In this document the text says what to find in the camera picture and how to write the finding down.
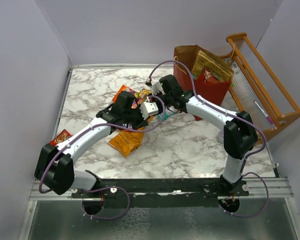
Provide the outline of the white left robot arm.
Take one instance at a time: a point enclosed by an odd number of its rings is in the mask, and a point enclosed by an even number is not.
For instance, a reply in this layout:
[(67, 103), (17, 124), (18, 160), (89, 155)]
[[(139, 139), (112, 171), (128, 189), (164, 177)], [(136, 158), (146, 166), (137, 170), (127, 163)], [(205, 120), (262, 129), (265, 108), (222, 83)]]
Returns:
[(135, 97), (130, 92), (119, 93), (116, 101), (100, 110), (92, 121), (72, 137), (53, 146), (42, 147), (34, 176), (42, 194), (53, 191), (58, 195), (70, 189), (83, 190), (87, 196), (96, 197), (101, 190), (98, 178), (87, 171), (75, 171), (77, 160), (94, 144), (117, 129), (138, 131), (148, 124), (151, 111), (158, 109), (151, 102), (133, 107)]

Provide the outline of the yellow Kettle honey dijon bag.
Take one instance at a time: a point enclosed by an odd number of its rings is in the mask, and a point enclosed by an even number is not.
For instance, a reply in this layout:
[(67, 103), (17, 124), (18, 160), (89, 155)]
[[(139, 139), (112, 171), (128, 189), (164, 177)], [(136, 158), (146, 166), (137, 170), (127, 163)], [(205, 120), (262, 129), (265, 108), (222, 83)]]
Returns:
[(143, 137), (143, 132), (120, 130), (116, 136), (108, 141), (108, 145), (118, 151), (124, 158), (127, 158), (141, 146)]

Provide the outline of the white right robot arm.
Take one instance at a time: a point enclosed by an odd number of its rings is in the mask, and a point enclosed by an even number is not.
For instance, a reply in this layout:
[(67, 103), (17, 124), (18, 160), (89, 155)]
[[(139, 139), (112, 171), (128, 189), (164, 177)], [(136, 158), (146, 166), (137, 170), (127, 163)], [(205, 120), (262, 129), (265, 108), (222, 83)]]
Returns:
[(160, 97), (166, 107), (199, 117), (223, 132), (227, 160), (219, 189), (226, 196), (236, 192), (237, 182), (242, 179), (245, 157), (258, 140), (250, 114), (246, 111), (228, 111), (195, 95), (192, 90), (184, 91), (172, 74), (156, 82), (152, 86), (152, 93)]

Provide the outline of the gold kettle chips bag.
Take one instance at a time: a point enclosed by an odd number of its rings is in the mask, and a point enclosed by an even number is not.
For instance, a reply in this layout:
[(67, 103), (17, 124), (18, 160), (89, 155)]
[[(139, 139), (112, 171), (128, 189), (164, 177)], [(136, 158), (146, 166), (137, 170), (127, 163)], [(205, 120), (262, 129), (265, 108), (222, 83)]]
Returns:
[(198, 51), (191, 74), (198, 78), (205, 69), (208, 69), (220, 82), (229, 82), (234, 74), (225, 60), (204, 49)]

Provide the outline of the red Doritos chips bag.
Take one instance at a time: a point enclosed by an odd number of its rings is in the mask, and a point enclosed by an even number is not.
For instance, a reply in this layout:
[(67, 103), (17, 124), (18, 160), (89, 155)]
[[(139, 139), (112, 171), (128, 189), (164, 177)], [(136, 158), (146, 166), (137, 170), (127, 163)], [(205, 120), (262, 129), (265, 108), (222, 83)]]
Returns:
[(219, 83), (219, 80), (211, 73), (206, 67), (203, 72), (203, 80), (208, 85), (215, 85)]

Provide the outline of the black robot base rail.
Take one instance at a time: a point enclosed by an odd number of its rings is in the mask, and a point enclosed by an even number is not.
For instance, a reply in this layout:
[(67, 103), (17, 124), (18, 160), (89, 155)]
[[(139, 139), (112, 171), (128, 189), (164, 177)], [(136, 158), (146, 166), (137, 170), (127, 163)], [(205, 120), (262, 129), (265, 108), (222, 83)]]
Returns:
[(220, 178), (100, 179), (96, 188), (102, 190), (78, 190), (71, 196), (86, 207), (124, 209), (217, 207), (218, 198), (249, 195), (246, 181), (230, 185)]

